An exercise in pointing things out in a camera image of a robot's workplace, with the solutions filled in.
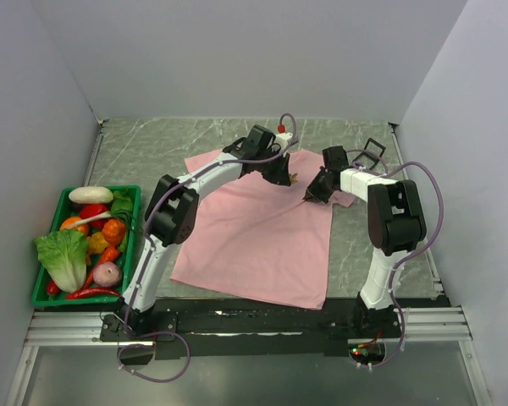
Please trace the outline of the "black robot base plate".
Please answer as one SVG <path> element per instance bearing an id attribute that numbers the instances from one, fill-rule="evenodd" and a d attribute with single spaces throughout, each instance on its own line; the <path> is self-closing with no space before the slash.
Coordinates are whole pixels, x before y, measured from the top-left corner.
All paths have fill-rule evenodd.
<path id="1" fill-rule="evenodd" d="M 100 339 L 140 344 L 157 360 L 182 355 L 321 354 L 346 357 L 354 340 L 398 338 L 402 317 L 390 305 L 369 310 L 360 299 L 327 299 L 307 310 L 248 299 L 158 299 L 144 312 L 123 303 L 102 321 Z"/>

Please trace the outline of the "pink t-shirt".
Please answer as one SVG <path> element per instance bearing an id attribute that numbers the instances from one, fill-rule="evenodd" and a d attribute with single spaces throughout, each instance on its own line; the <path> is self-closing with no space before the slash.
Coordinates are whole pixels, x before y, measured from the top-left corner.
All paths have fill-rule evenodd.
<path id="1" fill-rule="evenodd" d="M 171 280 L 245 299 L 319 310 L 329 279 L 333 204 L 355 198 L 335 192 L 329 203 L 303 200 L 323 165 L 321 155 L 290 156 L 289 187 L 254 172 L 204 198 L 196 224 L 182 244 Z"/>

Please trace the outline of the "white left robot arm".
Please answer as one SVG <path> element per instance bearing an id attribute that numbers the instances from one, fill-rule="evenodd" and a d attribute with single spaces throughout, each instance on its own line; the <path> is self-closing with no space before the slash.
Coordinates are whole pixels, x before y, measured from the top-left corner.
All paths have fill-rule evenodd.
<path id="1" fill-rule="evenodd" d="M 277 134 L 256 124 L 246 137 L 225 146 L 196 171 L 160 178 L 146 212 L 141 258 L 114 311 L 127 337 L 140 340 L 149 333 L 157 285 L 170 256 L 192 234 L 202 200 L 252 172 L 271 184 L 289 186 L 288 150 L 296 143 L 295 123 L 290 132 L 279 123 Z"/>

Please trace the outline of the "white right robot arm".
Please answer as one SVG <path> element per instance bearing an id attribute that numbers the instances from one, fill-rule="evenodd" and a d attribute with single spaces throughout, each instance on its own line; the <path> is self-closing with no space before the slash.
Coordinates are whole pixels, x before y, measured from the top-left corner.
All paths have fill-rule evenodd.
<path id="1" fill-rule="evenodd" d="M 327 203 L 337 191 L 367 204 L 367 231 L 373 246 L 367 280 L 352 313 L 355 331 L 363 337 L 397 326 L 395 291 L 405 258 L 427 233 L 416 184 L 353 167 L 341 146 L 323 150 L 323 165 L 306 188 L 304 200 Z"/>

